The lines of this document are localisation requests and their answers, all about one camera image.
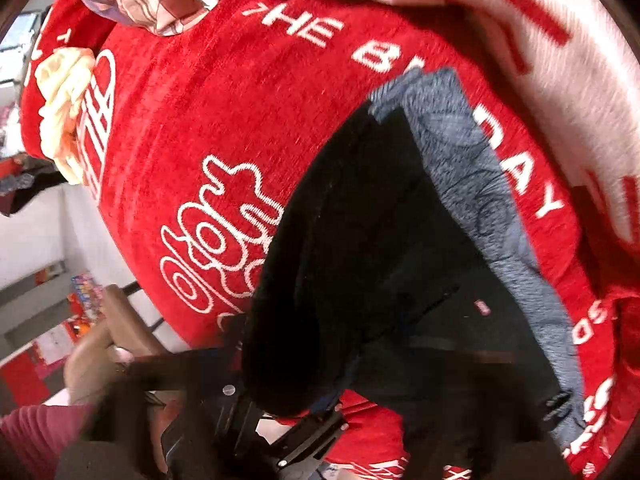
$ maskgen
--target gray fleece fabric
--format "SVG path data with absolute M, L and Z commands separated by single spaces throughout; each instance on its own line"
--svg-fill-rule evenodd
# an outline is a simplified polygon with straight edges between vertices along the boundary
M 571 339 L 571 320 L 540 274 L 500 161 L 474 121 L 455 70 L 411 70 L 369 97 L 380 122 L 402 108 L 422 163 L 442 204 L 474 242 L 526 316 L 572 412 L 552 432 L 561 448 L 583 431 L 584 386 Z

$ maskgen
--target beige fabric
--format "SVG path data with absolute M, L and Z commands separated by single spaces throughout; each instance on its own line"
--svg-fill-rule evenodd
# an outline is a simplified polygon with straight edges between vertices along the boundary
M 76 121 L 84 92 L 94 72 L 88 48 L 60 48 L 36 69 L 38 88 L 46 103 L 40 109 L 42 153 L 52 159 L 70 184 L 83 182 L 76 147 Z

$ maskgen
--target white and red patterned fabric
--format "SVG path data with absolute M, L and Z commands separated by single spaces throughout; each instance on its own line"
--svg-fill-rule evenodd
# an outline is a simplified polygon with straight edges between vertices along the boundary
M 37 50 L 96 52 L 78 124 L 89 187 L 140 284 L 194 346 L 248 306 L 295 185 L 368 93 L 409 66 L 453 67 L 510 176 L 541 272 L 575 323 L 586 430 L 565 454 L 593 475 L 640 399 L 638 200 L 628 192 L 640 174 L 638 63 L 595 0 L 446 1 L 484 11 L 499 66 L 460 7 L 398 12 L 361 0 L 220 0 L 170 38 L 58 0 Z M 42 101 L 27 86 L 33 154 Z M 342 401 L 351 426 L 332 462 L 366 478 L 401 476 L 399 417 L 351 392 Z

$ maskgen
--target pink sleeve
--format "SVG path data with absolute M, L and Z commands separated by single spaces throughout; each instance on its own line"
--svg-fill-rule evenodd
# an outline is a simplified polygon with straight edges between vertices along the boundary
M 53 480 L 58 457 L 82 427 L 89 406 L 24 406 L 0 420 L 0 432 L 34 480 Z

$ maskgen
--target red fleece throw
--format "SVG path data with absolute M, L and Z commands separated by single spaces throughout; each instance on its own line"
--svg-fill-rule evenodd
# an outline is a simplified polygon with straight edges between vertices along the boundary
M 614 286 L 618 277 L 600 278 L 600 253 L 584 237 L 561 173 L 460 8 L 221 0 L 179 36 L 115 25 L 100 44 L 89 22 L 104 21 L 83 15 L 76 26 L 65 6 L 72 2 L 54 7 L 40 49 L 50 48 L 47 57 L 70 26 L 69 44 L 100 49 L 87 91 L 99 107 L 85 110 L 78 126 L 90 189 L 140 285 L 192 346 L 215 342 L 225 319 L 248 307 L 293 189 L 369 92 L 408 67 L 453 67 L 508 175 L 541 272 L 575 323 L 589 418 L 565 453 L 576 471 L 587 462 L 602 467 L 606 453 L 593 436 L 611 431 L 607 413 L 617 407 L 607 401 L 622 387 L 617 383 L 610 395 L 614 301 L 633 296 L 634 280 Z M 85 28 L 88 42 L 81 44 Z M 35 153 L 43 103 L 28 86 L 24 136 Z M 86 121 L 105 133 L 92 136 Z M 630 332 L 625 345 L 633 348 L 639 337 Z M 638 361 L 625 363 L 631 369 Z M 343 402 L 351 428 L 332 462 L 369 478 L 398 475 L 407 459 L 399 417 L 351 393 Z M 628 421 L 611 424 L 619 436 Z

